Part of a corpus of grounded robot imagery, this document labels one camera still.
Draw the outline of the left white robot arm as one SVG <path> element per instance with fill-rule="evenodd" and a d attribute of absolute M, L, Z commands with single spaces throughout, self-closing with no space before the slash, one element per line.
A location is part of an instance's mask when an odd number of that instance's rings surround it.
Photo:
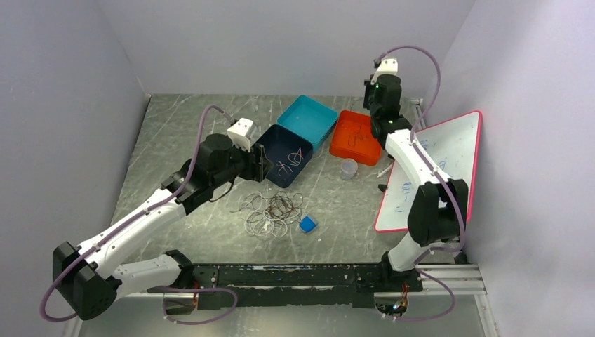
<path fill-rule="evenodd" d="M 178 250 L 140 263 L 123 261 L 159 228 L 213 202 L 219 187 L 237 178 L 261 182 L 271 168 L 264 145 L 243 150 L 224 134 L 207 136 L 136 210 L 77 246 L 64 242 L 56 247 L 53 286 L 82 320 L 101 315 L 131 293 L 161 286 L 178 292 L 194 288 L 195 268 Z"/>

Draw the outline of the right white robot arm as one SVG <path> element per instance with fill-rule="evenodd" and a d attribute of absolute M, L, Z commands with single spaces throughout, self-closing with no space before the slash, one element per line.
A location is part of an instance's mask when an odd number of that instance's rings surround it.
<path fill-rule="evenodd" d="M 401 80 L 395 74 L 373 75 L 366 82 L 364 108 L 370 112 L 370 132 L 403 169 L 417 190 L 408 212 L 408 232 L 382 260 L 379 283 L 397 290 L 432 249 L 450 251 L 448 241 L 464 238 L 469 187 L 454 180 L 427 156 L 413 126 L 401 115 Z"/>

